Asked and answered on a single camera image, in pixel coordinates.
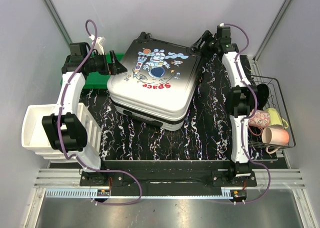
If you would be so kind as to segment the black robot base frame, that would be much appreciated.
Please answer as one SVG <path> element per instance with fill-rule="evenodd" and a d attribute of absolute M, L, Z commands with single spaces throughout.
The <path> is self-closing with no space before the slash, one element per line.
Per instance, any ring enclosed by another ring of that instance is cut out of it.
<path fill-rule="evenodd" d="M 229 161 L 104 161 L 106 173 L 81 173 L 81 186 L 106 186 L 139 193 L 134 176 L 142 190 L 213 190 L 222 187 L 256 187 L 255 173 L 249 177 L 229 179 Z"/>

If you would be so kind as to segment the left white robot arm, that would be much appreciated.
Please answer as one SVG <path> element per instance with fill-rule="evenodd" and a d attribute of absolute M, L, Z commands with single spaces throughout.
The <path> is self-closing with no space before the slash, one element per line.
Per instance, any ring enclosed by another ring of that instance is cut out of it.
<path fill-rule="evenodd" d="M 89 132 L 77 116 L 80 94 L 90 73 L 118 75 L 127 71 L 114 51 L 110 61 L 105 55 L 92 55 L 78 51 L 68 55 L 61 69 L 62 86 L 57 103 L 50 115 L 42 118 L 42 126 L 52 149 L 60 151 L 67 160 L 75 159 L 90 179 L 98 186 L 104 185 L 108 174 L 102 170 L 102 160 L 89 143 Z"/>

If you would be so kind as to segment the space astronaut hard-shell suitcase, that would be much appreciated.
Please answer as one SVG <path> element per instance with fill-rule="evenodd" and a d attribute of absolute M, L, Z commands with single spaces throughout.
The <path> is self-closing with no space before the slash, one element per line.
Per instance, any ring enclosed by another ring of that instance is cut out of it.
<path fill-rule="evenodd" d="M 142 32 L 133 40 L 121 64 L 126 72 L 107 82 L 116 110 L 133 119 L 179 130 L 199 83 L 201 55 Z"/>

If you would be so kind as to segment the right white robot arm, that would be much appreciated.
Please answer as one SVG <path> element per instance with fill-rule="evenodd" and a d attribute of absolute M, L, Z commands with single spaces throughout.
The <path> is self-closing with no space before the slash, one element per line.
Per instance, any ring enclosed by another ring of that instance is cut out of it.
<path fill-rule="evenodd" d="M 232 152 L 227 180 L 229 184 L 238 186 L 252 173 L 248 125 L 249 118 L 258 105 L 257 91 L 251 85 L 241 65 L 240 52 L 237 45 L 232 43 L 230 27 L 218 26 L 215 34 L 206 31 L 201 50 L 221 58 L 230 80 L 230 91 L 225 102 L 232 130 Z"/>

